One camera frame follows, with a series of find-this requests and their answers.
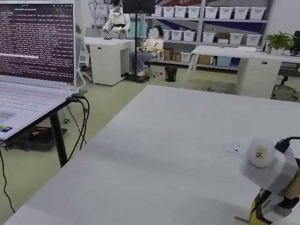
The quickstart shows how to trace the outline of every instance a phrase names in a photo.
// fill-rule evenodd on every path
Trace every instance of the monitor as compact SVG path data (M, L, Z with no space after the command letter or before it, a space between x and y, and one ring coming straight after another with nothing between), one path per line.
M297 52L300 52L300 31L296 31L294 34L294 46L291 48L291 50L295 50Z
M123 13L155 13L156 0L123 0Z
M74 5L0 4L0 75L74 83Z

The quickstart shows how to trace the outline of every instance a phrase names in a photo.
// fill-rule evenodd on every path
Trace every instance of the white table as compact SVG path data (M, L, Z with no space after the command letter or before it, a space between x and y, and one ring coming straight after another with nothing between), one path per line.
M129 73L129 54L135 50L133 40L104 40L102 37L85 37L90 46L93 83L113 86Z
M224 146L298 135L299 115L297 103L148 86L5 225L245 225L233 217L259 188Z
M192 51L184 85L196 70L199 55L214 55L241 58L237 83L237 94L270 99L282 62L300 63L300 57L271 55L265 52L244 52L236 47L200 45Z

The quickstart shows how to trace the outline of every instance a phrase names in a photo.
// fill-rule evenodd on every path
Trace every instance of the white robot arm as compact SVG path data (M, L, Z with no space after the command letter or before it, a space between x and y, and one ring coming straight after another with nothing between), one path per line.
M284 189L298 170L293 151L286 143L274 146L271 141L254 139L241 156L242 174L261 188L252 205L250 224L258 224L257 221L272 224L285 218L299 201L284 196Z

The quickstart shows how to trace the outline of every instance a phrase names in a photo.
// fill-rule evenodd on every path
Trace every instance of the jeans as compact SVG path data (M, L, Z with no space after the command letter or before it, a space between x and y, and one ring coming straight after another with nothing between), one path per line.
M145 62L149 62L154 59L153 55L149 52L138 52L136 57L136 68L137 72L144 69ZM129 70L130 72L135 71L135 52L131 52L129 55Z

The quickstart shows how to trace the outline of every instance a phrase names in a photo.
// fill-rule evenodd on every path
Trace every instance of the green leaves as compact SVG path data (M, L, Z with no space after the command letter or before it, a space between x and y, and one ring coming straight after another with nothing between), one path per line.
M268 35L266 42L268 43L269 48L273 47L276 50L283 48L288 50L293 47L295 38L297 37L292 34L279 31L279 34Z
M79 24L76 23L75 28L76 28L76 34L81 34L82 30L81 30Z

